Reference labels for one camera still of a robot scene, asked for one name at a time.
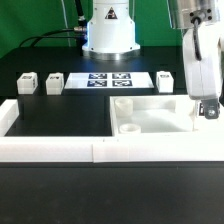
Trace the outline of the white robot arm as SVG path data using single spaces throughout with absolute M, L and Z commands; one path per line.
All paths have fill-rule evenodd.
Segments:
M 202 102 L 204 116 L 220 114 L 221 0 L 167 0 L 171 27 L 183 31 L 182 54 L 186 88 L 192 100 Z M 136 54 L 135 22 L 129 16 L 129 0 L 93 0 L 93 16 L 87 23 L 87 57 L 120 60 Z

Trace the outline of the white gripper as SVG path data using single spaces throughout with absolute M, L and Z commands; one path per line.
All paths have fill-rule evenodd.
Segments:
M 204 100 L 206 119 L 217 119 L 220 114 L 217 98 L 220 97 L 222 88 L 219 28 L 200 26 L 198 36 L 202 57 L 200 61 L 195 58 L 193 30 L 189 29 L 183 37 L 182 52 L 187 92 L 193 100 Z

